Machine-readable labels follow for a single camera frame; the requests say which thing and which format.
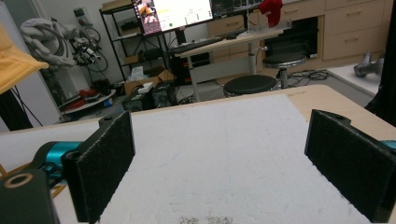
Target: chair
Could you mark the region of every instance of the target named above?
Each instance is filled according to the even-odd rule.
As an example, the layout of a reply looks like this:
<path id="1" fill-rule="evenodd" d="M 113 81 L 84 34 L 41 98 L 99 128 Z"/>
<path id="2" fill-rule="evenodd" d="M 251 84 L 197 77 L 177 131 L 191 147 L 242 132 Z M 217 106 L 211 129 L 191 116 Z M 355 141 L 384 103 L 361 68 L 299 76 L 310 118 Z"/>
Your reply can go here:
<path id="1" fill-rule="evenodd" d="M 267 68 L 279 69 L 277 77 L 280 77 L 280 87 L 281 89 L 286 89 L 288 87 L 287 69 L 305 62 L 305 55 L 300 53 L 288 53 L 268 56 L 262 60 L 262 65 Z"/>
<path id="2" fill-rule="evenodd" d="M 276 88 L 276 79 L 263 75 L 247 75 L 237 77 L 224 84 L 226 97 L 271 91 Z"/>

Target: monitor screen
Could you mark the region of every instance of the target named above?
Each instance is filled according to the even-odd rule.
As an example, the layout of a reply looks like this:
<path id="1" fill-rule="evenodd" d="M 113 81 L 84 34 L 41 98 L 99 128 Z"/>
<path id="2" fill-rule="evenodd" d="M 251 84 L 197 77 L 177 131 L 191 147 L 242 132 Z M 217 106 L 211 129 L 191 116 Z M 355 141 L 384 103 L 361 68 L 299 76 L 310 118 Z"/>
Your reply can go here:
<path id="1" fill-rule="evenodd" d="M 143 35 L 157 35 L 213 19 L 210 0 L 132 0 Z"/>

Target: black stool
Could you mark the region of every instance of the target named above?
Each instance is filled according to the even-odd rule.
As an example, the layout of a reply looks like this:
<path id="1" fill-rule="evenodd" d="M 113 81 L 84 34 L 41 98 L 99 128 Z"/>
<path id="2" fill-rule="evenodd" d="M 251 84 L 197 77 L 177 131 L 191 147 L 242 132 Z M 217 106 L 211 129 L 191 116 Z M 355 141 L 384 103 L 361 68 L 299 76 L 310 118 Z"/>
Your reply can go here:
<path id="1" fill-rule="evenodd" d="M 262 65 L 267 68 L 279 69 L 281 89 L 288 87 L 288 71 L 290 67 L 294 67 L 306 62 L 306 57 L 300 53 L 278 54 L 266 57 L 262 60 Z"/>
<path id="2" fill-rule="evenodd" d="M 276 79 L 262 75 L 248 75 L 237 77 L 228 81 L 224 87 L 226 97 L 238 96 L 244 94 L 259 93 L 262 91 L 271 91 L 276 88 Z"/>

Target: stool leg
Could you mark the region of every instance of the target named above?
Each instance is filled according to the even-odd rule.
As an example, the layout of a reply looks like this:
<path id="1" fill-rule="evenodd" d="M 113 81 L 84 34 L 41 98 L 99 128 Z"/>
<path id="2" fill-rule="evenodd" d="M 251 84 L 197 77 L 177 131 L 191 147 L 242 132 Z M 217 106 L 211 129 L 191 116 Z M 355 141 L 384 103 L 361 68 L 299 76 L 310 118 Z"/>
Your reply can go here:
<path id="1" fill-rule="evenodd" d="M 281 89 L 288 88 L 288 71 L 285 68 L 279 70 L 280 72 L 280 87 Z"/>

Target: yellow object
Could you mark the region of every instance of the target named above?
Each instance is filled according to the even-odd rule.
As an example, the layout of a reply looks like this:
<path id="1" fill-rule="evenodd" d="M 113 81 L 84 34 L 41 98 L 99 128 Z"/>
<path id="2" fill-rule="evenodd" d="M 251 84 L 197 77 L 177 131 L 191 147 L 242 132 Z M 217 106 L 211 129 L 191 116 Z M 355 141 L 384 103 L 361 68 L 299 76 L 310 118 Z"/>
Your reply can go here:
<path id="1" fill-rule="evenodd" d="M 33 72 L 48 67 L 47 63 L 38 62 L 15 47 L 3 24 L 0 23 L 0 94 L 11 89 Z"/>

